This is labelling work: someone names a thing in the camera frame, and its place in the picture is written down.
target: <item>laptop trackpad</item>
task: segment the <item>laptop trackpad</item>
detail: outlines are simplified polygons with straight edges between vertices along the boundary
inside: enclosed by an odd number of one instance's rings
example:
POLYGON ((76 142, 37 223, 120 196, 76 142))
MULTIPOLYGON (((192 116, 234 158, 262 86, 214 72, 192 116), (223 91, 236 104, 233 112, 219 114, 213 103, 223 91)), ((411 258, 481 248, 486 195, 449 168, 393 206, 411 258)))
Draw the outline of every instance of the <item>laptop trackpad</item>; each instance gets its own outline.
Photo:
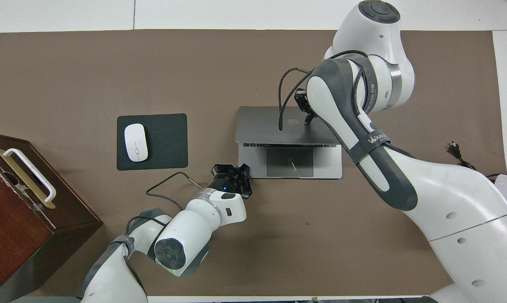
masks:
POLYGON ((313 148, 267 148, 267 177, 313 177, 313 148))

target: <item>black cable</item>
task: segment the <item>black cable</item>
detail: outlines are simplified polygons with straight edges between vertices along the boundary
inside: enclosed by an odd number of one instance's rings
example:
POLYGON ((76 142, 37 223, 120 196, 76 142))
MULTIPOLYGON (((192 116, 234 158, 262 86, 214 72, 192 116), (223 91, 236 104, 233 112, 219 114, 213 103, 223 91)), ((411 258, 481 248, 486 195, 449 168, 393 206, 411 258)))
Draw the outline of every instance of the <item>black cable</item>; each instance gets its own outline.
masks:
POLYGON ((492 174, 492 175, 486 176, 486 178, 488 178, 489 181, 491 181, 492 183, 494 183, 494 182, 496 182, 496 178, 494 178, 494 179, 491 179, 491 178, 492 177, 498 177, 500 175, 506 175, 507 176, 507 174, 492 174))
POLYGON ((138 273, 135 272, 134 267, 130 264, 130 261, 128 260, 128 257, 123 255, 124 263, 126 264, 126 267, 128 267, 128 270, 130 270, 130 274, 134 276, 136 282, 139 284, 143 292, 145 293, 145 296, 147 295, 147 292, 145 291, 145 287, 143 286, 143 283, 141 283, 141 279, 138 276, 138 273))
POLYGON ((175 200, 171 199, 170 197, 167 197, 167 196, 164 196, 162 194, 151 194, 150 191, 153 190, 154 188, 157 188, 158 186, 164 184, 164 182, 166 182, 167 180, 173 178, 174 176, 178 175, 178 174, 181 174, 183 176, 185 176, 190 182, 192 182, 195 186, 197 186, 198 188, 202 189, 203 187, 199 185, 199 183, 195 182, 194 179, 190 178, 190 176, 188 176, 187 174, 185 174, 184 172, 182 171, 178 171, 172 175, 170 175, 169 177, 165 178, 165 180, 159 182, 158 184, 156 184, 155 186, 152 186, 151 188, 147 189, 147 191, 145 192, 148 196, 153 196, 153 197, 158 197, 158 198, 163 198, 163 199, 166 199, 166 200, 169 200, 171 202, 173 202, 180 210, 184 210, 179 204, 178 202, 176 202, 175 200))
POLYGON ((330 57, 330 58, 328 58, 328 59, 335 59, 335 58, 337 58, 337 57, 339 57, 339 56, 342 56, 342 55, 344 55, 344 54, 352 54, 352 53, 361 54, 362 56, 367 57, 367 54, 366 54, 366 53, 361 52, 361 51, 359 51, 359 50, 346 50, 346 51, 344 51, 344 52, 337 53, 337 54, 333 55, 332 57, 330 57))
MULTIPOLYGON (((340 52, 340 53, 337 53, 333 56, 331 56, 330 58, 328 59, 334 59, 334 58, 337 58, 339 56, 342 56, 344 54, 350 54, 350 53, 357 53, 357 54, 360 54, 364 57, 367 57, 367 54, 364 53, 364 52, 360 52, 359 50, 346 50, 344 52, 340 52)), ((285 98, 285 102, 283 105, 281 105, 281 84, 283 82, 283 78, 288 74, 290 73, 291 71, 301 71, 301 72, 304 72, 298 68, 296 69, 289 69, 288 71, 286 71, 286 73, 284 74, 284 76, 282 76, 281 80, 280 80, 280 87, 278 88, 278 103, 279 103, 279 109, 280 109, 280 118, 279 118, 279 121, 278 121, 278 128, 281 130, 283 130, 284 128, 284 111, 285 111, 285 107, 287 106, 287 102, 289 101, 290 97, 292 96, 292 94, 294 93, 294 91, 302 84, 302 82, 304 82, 309 76, 311 76, 311 73, 313 73, 313 71, 315 69, 312 69, 311 71, 309 71, 309 73, 307 73, 295 86, 294 88, 292 88, 292 90, 289 92, 289 94, 287 95, 287 98, 285 98)))
POLYGON ((356 96, 357 93, 358 93, 358 84, 360 83, 360 79, 362 78, 363 74, 364 74, 364 69, 357 65, 360 70, 358 71, 358 74, 356 75, 356 79, 355 79, 355 82, 353 84, 353 91, 351 91, 351 95, 353 96, 353 99, 354 99, 354 104, 356 106, 356 112, 358 113, 359 112, 359 109, 358 109, 358 97, 356 96))
POLYGON ((292 72, 292 71, 299 71, 299 72, 302 72, 304 74, 307 74, 308 72, 307 71, 304 71, 303 69, 299 69, 298 67, 293 67, 292 69, 289 69, 288 71, 286 71, 284 73, 284 75, 282 75, 281 79, 280 79, 280 84, 278 86, 278 105, 279 105, 279 109, 280 109, 280 112, 281 112, 281 86, 283 85, 284 83, 284 79, 285 77, 288 75, 288 73, 292 72))
POLYGON ((463 160, 463 157, 461 157, 461 150, 459 150, 459 144, 455 142, 451 142, 450 146, 448 146, 448 153, 450 153, 453 157, 459 160, 461 166, 468 167, 470 169, 477 170, 474 165, 470 164, 467 161, 463 160))
POLYGON ((309 71, 309 73, 307 73, 304 77, 302 77, 302 79, 300 79, 300 81, 298 81, 298 83, 294 86, 294 88, 292 88, 292 90, 289 92, 287 98, 285 98, 285 102, 283 106, 280 108, 280 120, 278 123, 278 127, 280 130, 283 130, 284 128, 284 110, 285 107, 287 106, 287 102, 289 102, 289 99, 292 96, 292 93, 302 84, 303 81, 305 81, 309 76, 311 76, 311 73, 313 73, 314 70, 315 69, 312 69, 311 71, 309 71))
POLYGON ((165 224, 165 223, 163 223, 161 221, 158 221, 155 218, 146 217, 145 215, 136 215, 135 217, 133 217, 130 220, 128 220, 128 223, 126 223, 126 232, 125 232, 126 235, 130 234, 130 225, 132 225, 132 222, 134 222, 134 220, 136 220, 136 219, 149 219, 151 221, 154 221, 154 222, 158 223, 159 225, 161 225, 163 227, 167 226, 167 224, 165 224))

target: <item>black mouse pad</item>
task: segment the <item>black mouse pad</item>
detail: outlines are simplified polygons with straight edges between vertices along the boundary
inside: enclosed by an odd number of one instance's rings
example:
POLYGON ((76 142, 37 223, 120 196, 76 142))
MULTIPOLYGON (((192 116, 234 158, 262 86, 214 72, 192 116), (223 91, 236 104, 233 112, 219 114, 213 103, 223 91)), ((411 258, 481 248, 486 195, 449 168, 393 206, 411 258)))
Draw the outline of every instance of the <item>black mouse pad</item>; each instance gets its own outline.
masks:
POLYGON ((186 114, 120 116, 117 118, 117 169, 181 168, 188 166, 188 127, 186 114), (128 158, 125 128, 144 126, 148 158, 134 162, 128 158))

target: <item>cable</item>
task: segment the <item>cable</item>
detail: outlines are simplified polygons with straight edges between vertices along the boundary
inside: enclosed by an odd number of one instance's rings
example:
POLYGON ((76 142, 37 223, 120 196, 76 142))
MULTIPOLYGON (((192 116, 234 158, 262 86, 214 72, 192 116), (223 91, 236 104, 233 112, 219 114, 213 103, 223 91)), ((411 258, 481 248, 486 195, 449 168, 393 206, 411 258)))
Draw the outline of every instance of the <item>cable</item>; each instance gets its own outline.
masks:
POLYGON ((406 150, 402 150, 401 148, 393 145, 392 143, 390 142, 384 142, 382 144, 383 146, 386 146, 387 148, 390 148, 391 150, 395 150, 396 152, 400 153, 400 154, 403 154, 407 157, 411 157, 413 159, 418 159, 417 157, 415 157, 414 155, 412 155, 411 153, 407 152, 406 150))
POLYGON ((330 57, 330 58, 328 58, 328 59, 335 59, 335 58, 337 58, 337 57, 339 57, 339 56, 342 56, 342 55, 344 55, 344 54, 351 54, 351 53, 361 54, 362 56, 367 57, 367 54, 366 54, 366 53, 361 52, 361 51, 359 51, 359 50, 346 50, 346 51, 344 51, 344 52, 337 53, 337 54, 333 55, 332 57, 330 57))
POLYGON ((492 183, 494 183, 494 182, 496 182, 496 178, 494 178, 494 179, 491 179, 491 178, 492 178, 492 177, 498 177, 498 176, 500 176, 500 175, 506 175, 506 176, 507 176, 507 174, 492 174, 492 175, 488 175, 488 176, 486 176, 486 177, 487 177, 487 178, 488 178, 488 179, 489 179, 492 183))
MULTIPOLYGON (((359 50, 346 50, 344 52, 340 52, 340 53, 337 53, 333 56, 331 56, 330 58, 328 59, 334 59, 336 57, 339 57, 339 56, 342 56, 344 54, 349 54, 349 53, 357 53, 357 54, 360 54, 364 57, 367 57, 367 54, 364 53, 364 52, 361 52, 359 50)), ((284 77, 290 73, 291 71, 300 71, 300 72, 304 72, 303 70, 300 70, 298 69, 297 67, 293 68, 293 69, 289 69, 288 71, 286 71, 284 73, 284 75, 281 77, 281 80, 280 80, 280 86, 278 88, 278 102, 279 102, 279 109, 280 109, 280 118, 279 118, 279 121, 278 121, 278 128, 281 130, 283 130, 284 128, 284 111, 285 111, 285 107, 287 106, 287 102, 289 101, 290 97, 292 96, 292 93, 302 84, 302 82, 304 82, 309 76, 311 76, 311 73, 313 73, 313 71, 315 69, 312 69, 311 71, 309 71, 295 86, 294 88, 292 88, 292 90, 289 92, 289 94, 287 95, 287 98, 285 98, 285 102, 283 105, 281 105, 281 85, 282 85, 282 82, 283 82, 283 79, 284 77)))
POLYGON ((153 196, 153 197, 158 197, 158 198, 163 198, 163 199, 166 199, 166 200, 169 200, 171 202, 174 203, 174 205, 176 205, 180 210, 184 210, 179 204, 178 202, 176 202, 175 200, 171 199, 170 197, 167 197, 167 196, 164 196, 162 194, 151 194, 150 191, 153 190, 154 188, 157 188, 158 186, 164 184, 164 182, 166 182, 167 180, 173 178, 174 176, 178 175, 178 174, 181 174, 183 176, 185 176, 188 181, 190 181, 191 183, 193 183, 195 186, 197 186, 199 189, 203 189, 203 187, 201 185, 199 185, 199 183, 195 182, 194 179, 190 178, 190 176, 188 176, 187 174, 185 174, 184 172, 182 171, 178 171, 172 175, 170 175, 169 177, 165 178, 165 180, 159 182, 158 184, 152 186, 151 188, 147 189, 147 191, 145 192, 145 194, 147 194, 147 196, 153 196))
POLYGON ((299 71, 299 72, 302 72, 304 74, 308 73, 307 71, 305 71, 303 69, 299 69, 298 67, 293 67, 292 69, 289 69, 288 71, 286 71, 284 73, 284 75, 282 75, 282 77, 280 79, 280 85, 278 86, 278 105, 279 105, 280 112, 281 112, 281 85, 283 84, 284 79, 287 76, 287 74, 290 73, 290 72, 292 72, 292 71, 299 71))
POLYGON ((145 215, 136 215, 135 217, 131 218, 130 220, 128 220, 128 223, 126 223, 126 232, 125 234, 130 234, 130 225, 132 225, 132 222, 136 219, 149 219, 151 221, 154 221, 156 223, 158 223, 159 225, 163 226, 163 227, 166 227, 167 224, 161 222, 161 221, 158 221, 156 220, 155 218, 151 218, 151 217, 146 217, 145 215))
POLYGON ((280 130, 283 130, 283 128, 284 128, 284 110, 285 110, 285 107, 287 106, 287 102, 289 102, 289 99, 292 96, 292 93, 302 84, 303 81, 305 81, 309 76, 311 76, 311 73, 313 73, 314 70, 315 69, 312 69, 311 71, 309 71, 309 73, 307 73, 304 77, 302 77, 302 79, 300 79, 300 81, 298 81, 298 83, 294 86, 294 88, 292 88, 292 90, 289 92, 289 94, 285 98, 285 102, 284 102, 283 106, 280 108, 280 120, 278 123, 278 127, 280 130))
POLYGON ((359 67, 360 70, 358 71, 358 74, 356 75, 356 79, 353 84, 353 90, 351 91, 351 95, 353 96, 353 99, 354 99, 354 104, 356 106, 356 112, 358 112, 359 111, 358 110, 358 97, 356 96, 356 94, 357 94, 357 90, 358 90, 358 84, 360 83, 360 79, 364 75, 364 69, 361 66, 359 66, 358 64, 356 66, 359 67))
POLYGON ((455 142, 451 142, 450 146, 448 146, 448 153, 450 153, 453 157, 459 160, 461 166, 468 167, 470 169, 477 170, 474 165, 468 163, 467 161, 464 161, 461 157, 461 150, 459 150, 459 144, 455 142))

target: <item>table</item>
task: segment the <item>table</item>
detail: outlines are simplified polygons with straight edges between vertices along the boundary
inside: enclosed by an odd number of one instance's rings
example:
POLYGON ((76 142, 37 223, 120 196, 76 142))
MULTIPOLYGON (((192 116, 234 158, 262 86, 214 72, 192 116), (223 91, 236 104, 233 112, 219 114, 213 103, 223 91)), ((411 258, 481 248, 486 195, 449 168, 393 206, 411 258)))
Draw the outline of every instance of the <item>table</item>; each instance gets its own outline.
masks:
MULTIPOLYGON (((177 169, 118 171, 117 117, 186 113, 188 167, 201 184, 236 165, 239 106, 272 106, 280 76, 311 69, 334 31, 133 30, 0 34, 0 134, 26 138, 105 225, 39 290, 81 295, 82 280, 144 191, 177 169)), ((490 32, 402 33, 416 74, 407 105, 371 115, 396 146, 432 162, 457 141, 484 174, 505 172, 490 32)), ((289 77, 288 90, 299 79, 289 77)), ((369 187, 348 156, 341 180, 253 180, 248 219, 213 234, 198 272, 174 278, 134 254, 148 295, 424 295, 450 284, 420 230, 369 187)), ((197 189, 161 189, 183 205, 197 189)))

